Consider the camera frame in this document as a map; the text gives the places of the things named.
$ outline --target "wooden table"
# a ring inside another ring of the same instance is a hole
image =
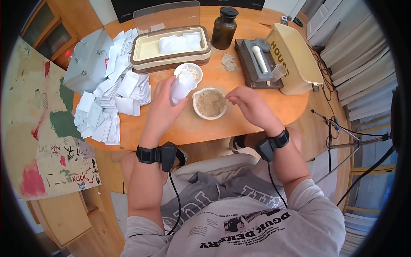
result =
[[[201,17],[201,25],[207,28],[208,36],[211,38],[212,28],[215,18],[219,15],[218,8],[215,8],[215,15]],[[234,38],[256,39],[257,37],[265,38],[270,29],[257,22],[236,18],[237,30]],[[119,24],[118,31],[108,31],[113,38],[122,30],[128,30],[135,27],[132,21]],[[221,64],[221,58],[224,53],[235,56],[235,62],[238,66],[233,72],[228,72]],[[214,47],[211,50],[211,57],[208,64],[201,66],[203,70],[203,79],[197,88],[187,97],[189,101],[178,117],[175,124],[163,135],[160,144],[171,141],[176,145],[191,144],[215,139],[222,139],[242,134],[259,132],[262,129],[250,124],[242,115],[238,106],[229,105],[226,113],[217,120],[204,120],[197,116],[193,109],[192,94],[202,88],[214,87],[224,93],[228,93],[237,86],[245,86],[244,75],[240,60],[234,50],[234,40],[227,50],[217,50]],[[153,94],[157,83],[173,75],[174,70],[154,72],[150,74],[149,83],[151,93]],[[258,89],[263,99],[268,103],[274,113],[286,125],[295,121],[304,111],[309,93],[303,95],[284,95],[278,89]],[[80,95],[74,94],[73,108],[75,109],[80,101]],[[142,106],[140,116],[129,116],[120,113],[120,145],[107,146],[104,143],[97,142],[91,137],[86,141],[94,147],[108,151],[135,150],[139,144],[140,135],[143,131],[147,119],[150,105]]]

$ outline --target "white pestle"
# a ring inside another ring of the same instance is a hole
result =
[[[263,74],[267,74],[268,70],[267,70],[267,67],[266,67],[266,63],[264,62],[263,56],[261,55],[260,48],[258,46],[253,46],[251,48],[251,51],[253,51],[254,56],[256,57],[257,62],[260,65],[261,71],[263,72]]]

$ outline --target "plastic bottle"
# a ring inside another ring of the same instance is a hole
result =
[[[214,21],[211,38],[211,44],[215,48],[225,50],[230,47],[237,28],[237,23],[234,21],[237,15],[238,11],[232,7],[220,8],[220,17]]]
[[[73,58],[73,53],[70,50],[67,50],[67,52],[64,54],[64,56],[67,57],[67,59],[69,60],[69,63],[70,63],[70,61]]]

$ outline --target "red bottle cap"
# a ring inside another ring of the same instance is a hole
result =
[[[67,50],[67,52],[64,54],[65,57],[69,58],[72,52],[70,50]]]

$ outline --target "wooden floor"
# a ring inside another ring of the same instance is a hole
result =
[[[307,24],[308,18],[301,12],[297,17]],[[264,25],[272,24],[270,22],[262,22]],[[306,38],[306,27],[300,28],[294,26],[303,38]],[[330,105],[334,110],[335,116],[342,127],[347,127],[347,119],[343,108],[341,107],[337,93],[331,93]],[[295,122],[288,124],[300,132],[302,135],[302,155],[305,161],[313,160],[318,154],[327,149],[326,138],[328,136],[328,127],[325,125],[321,117],[313,114],[310,110],[314,109],[318,113],[331,118],[332,111],[327,104],[323,91],[314,93],[310,91],[306,110]],[[197,144],[188,144],[180,146],[189,154],[189,163],[215,158],[218,156],[233,154],[228,147],[229,138],[202,142]],[[349,138],[345,133],[340,133],[333,144],[348,143]],[[247,153],[259,157],[258,154],[251,150],[245,149]],[[121,170],[121,159],[126,153],[111,153],[95,149],[96,161],[98,164],[102,185],[98,187],[103,207],[101,212],[90,217],[93,229],[79,240],[73,242],[67,248],[76,257],[82,256],[119,256],[124,247],[124,237],[117,223],[117,218],[114,214],[113,205],[111,203],[110,191],[127,194],[127,183],[124,180]],[[338,149],[338,162],[342,162],[350,154],[349,148]],[[350,162],[347,161],[338,168],[337,186],[334,202],[337,203],[340,197],[345,193],[348,187],[348,177],[350,170]]]

